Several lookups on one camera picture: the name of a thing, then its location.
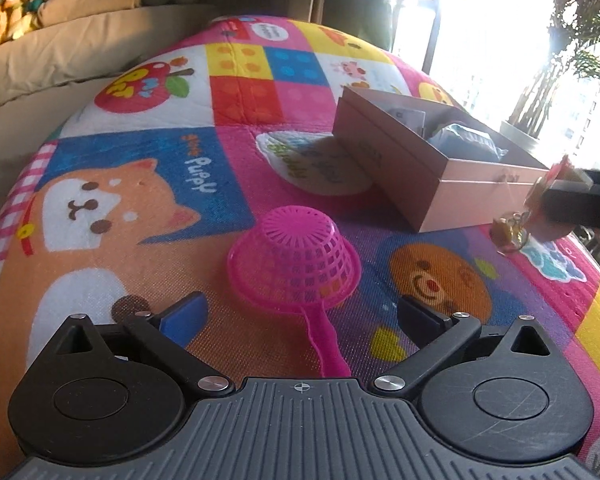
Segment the red yellow keychain toy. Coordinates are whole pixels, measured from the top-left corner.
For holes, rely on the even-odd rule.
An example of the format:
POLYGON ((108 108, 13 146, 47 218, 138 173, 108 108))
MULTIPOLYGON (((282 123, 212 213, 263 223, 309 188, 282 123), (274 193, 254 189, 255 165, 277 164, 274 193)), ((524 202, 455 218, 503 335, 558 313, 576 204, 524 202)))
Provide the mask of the red yellow keychain toy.
POLYGON ((540 243, 547 243, 559 240, 574 230, 576 226, 573 223, 550 220, 543 209, 542 195, 556 181, 584 184, 587 190, 593 185, 591 177, 584 170, 573 166, 565 155, 534 182, 524 199, 523 211, 509 211, 492 221, 489 235, 500 255, 520 252, 532 236, 540 243))

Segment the pink plastic sieve toy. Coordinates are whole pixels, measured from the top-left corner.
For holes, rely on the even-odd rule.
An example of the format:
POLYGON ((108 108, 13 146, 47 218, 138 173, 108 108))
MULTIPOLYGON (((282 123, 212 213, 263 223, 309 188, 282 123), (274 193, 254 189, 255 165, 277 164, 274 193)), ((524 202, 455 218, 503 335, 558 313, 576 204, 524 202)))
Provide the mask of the pink plastic sieve toy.
POLYGON ((362 264, 328 214, 307 206, 270 210, 230 248, 227 275, 253 307, 304 319, 322 376, 351 375, 327 312, 356 291, 362 264))

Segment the white battery charger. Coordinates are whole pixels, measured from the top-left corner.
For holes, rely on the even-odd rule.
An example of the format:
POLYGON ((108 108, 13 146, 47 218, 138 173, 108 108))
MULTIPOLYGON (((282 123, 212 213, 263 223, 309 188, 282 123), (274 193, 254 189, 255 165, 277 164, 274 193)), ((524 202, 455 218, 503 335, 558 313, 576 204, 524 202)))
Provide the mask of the white battery charger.
POLYGON ((426 113, 423 110, 412 110, 411 108, 393 107, 387 113, 395 120, 409 128, 421 138, 425 132, 426 113))

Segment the colourful cartoon play mat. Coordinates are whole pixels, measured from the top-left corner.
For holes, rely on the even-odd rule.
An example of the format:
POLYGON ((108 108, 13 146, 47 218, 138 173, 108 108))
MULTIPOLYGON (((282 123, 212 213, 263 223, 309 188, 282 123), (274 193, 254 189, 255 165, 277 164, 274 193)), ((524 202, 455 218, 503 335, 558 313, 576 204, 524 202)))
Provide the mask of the colourful cartoon play mat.
POLYGON ((287 205, 324 211, 360 256, 358 289, 329 311, 354 376, 413 353, 396 322, 403 295, 486 324, 531 314, 592 396, 581 458, 600 477, 600 268, 571 236, 502 255, 484 226, 414 233, 332 136, 345 88, 446 101, 358 38, 240 16, 103 82, 44 129, 0 200, 0 478, 21 458, 12 390, 73 312, 110 323, 199 290, 195 356, 234 380, 317 375, 303 318, 242 302, 226 274, 240 234, 287 205))

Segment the blue plastic bag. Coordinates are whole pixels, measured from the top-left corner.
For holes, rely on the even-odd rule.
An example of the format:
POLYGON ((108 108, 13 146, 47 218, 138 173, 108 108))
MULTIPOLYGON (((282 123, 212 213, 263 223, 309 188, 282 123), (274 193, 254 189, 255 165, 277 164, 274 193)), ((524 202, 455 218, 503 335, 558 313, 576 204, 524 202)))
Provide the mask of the blue plastic bag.
POLYGON ((494 143, 489 133, 457 122, 439 128, 428 142, 448 159, 500 162, 508 154, 506 148, 494 143))

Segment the pink cardboard box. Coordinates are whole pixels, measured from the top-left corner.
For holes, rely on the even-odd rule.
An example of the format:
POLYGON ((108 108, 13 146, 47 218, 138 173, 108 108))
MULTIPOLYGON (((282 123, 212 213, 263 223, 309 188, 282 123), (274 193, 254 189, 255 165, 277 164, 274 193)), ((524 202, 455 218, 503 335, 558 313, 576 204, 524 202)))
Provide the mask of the pink cardboard box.
POLYGON ((344 88, 332 133, 417 233, 483 226, 521 211, 547 173, 542 162, 464 110, 412 96, 344 88), (424 113, 426 133, 442 122, 485 132, 505 154, 498 162, 449 158, 392 116, 394 110, 424 113))

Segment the potted plant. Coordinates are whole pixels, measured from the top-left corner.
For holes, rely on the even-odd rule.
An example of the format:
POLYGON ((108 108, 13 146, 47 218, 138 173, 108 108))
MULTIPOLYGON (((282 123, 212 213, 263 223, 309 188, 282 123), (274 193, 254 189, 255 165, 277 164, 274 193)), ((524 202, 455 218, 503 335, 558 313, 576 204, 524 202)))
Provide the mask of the potted plant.
POLYGON ((548 55, 521 93, 501 134, 524 144, 538 142, 554 94, 567 76, 600 84, 600 0, 552 0, 548 55))

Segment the beige sofa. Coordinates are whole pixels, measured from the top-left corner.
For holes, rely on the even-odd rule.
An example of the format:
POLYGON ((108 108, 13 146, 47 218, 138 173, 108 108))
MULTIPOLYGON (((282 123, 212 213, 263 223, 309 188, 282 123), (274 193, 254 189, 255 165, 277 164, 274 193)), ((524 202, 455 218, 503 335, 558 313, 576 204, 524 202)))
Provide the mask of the beige sofa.
POLYGON ((0 46, 0 209, 43 141, 115 76, 196 34, 208 4, 141 6, 45 27, 0 46))

